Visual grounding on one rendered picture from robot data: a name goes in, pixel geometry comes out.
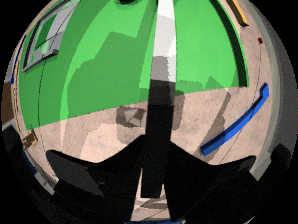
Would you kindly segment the green flat mat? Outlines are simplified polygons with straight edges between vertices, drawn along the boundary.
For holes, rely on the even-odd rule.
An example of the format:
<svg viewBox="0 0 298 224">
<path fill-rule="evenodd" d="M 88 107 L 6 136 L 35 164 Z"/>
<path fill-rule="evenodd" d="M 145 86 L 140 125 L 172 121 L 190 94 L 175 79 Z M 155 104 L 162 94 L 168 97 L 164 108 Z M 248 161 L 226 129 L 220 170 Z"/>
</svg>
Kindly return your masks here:
<svg viewBox="0 0 298 224">
<path fill-rule="evenodd" d="M 176 92 L 239 87 L 225 24 L 210 0 L 173 0 Z M 21 72 L 35 26 L 20 57 L 19 97 L 25 128 L 149 100 L 158 0 L 80 0 L 59 55 Z"/>
</svg>

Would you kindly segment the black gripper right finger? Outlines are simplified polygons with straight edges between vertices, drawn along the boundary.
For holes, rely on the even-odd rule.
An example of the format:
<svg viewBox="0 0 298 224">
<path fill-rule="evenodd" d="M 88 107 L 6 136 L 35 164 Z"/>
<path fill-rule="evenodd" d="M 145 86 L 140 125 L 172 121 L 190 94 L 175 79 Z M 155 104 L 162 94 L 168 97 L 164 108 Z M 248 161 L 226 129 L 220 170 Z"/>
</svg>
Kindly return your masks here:
<svg viewBox="0 0 298 224">
<path fill-rule="evenodd" d="M 251 155 L 230 163 L 212 165 L 170 141 L 164 180 L 170 222 L 185 221 L 190 210 L 196 209 L 217 185 L 250 172 L 255 160 L 257 156 Z"/>
</svg>

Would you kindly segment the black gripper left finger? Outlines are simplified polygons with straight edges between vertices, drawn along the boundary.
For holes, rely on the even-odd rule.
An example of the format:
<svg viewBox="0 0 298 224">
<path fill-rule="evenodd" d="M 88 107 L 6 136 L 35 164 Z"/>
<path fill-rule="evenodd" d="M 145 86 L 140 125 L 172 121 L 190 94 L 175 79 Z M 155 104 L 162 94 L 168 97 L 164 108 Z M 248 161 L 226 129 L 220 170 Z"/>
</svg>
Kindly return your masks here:
<svg viewBox="0 0 298 224">
<path fill-rule="evenodd" d="M 122 221 L 130 222 L 144 165 L 144 143 L 145 135 L 140 135 L 122 151 L 100 163 L 77 159 L 53 149 L 48 149 L 45 155 L 57 179 L 86 192 L 112 198 Z"/>
</svg>

